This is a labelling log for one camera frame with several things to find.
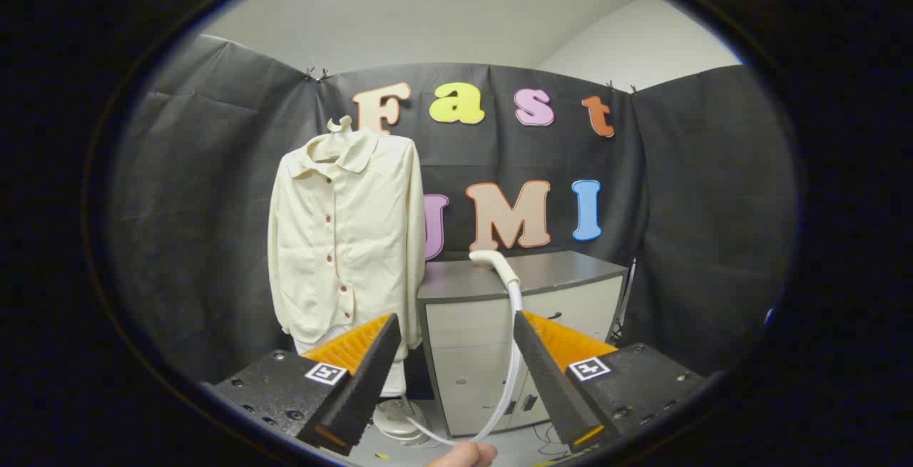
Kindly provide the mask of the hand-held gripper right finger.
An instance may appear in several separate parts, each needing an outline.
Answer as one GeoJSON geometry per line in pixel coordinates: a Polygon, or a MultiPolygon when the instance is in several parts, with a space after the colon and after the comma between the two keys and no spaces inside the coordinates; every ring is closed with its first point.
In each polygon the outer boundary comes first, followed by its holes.
{"type": "Polygon", "coordinates": [[[616,348],[533,312],[515,313],[513,338],[571,453],[632,441],[708,387],[707,377],[656,348],[616,348]]]}

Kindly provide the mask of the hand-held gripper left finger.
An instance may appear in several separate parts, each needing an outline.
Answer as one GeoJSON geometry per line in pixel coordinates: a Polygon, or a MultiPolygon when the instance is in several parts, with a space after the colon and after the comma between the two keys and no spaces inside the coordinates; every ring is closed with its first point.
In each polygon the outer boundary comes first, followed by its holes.
{"type": "Polygon", "coordinates": [[[268,352],[208,390],[265,428],[348,456],[362,440],[400,340],[391,312],[306,354],[268,352]]]}

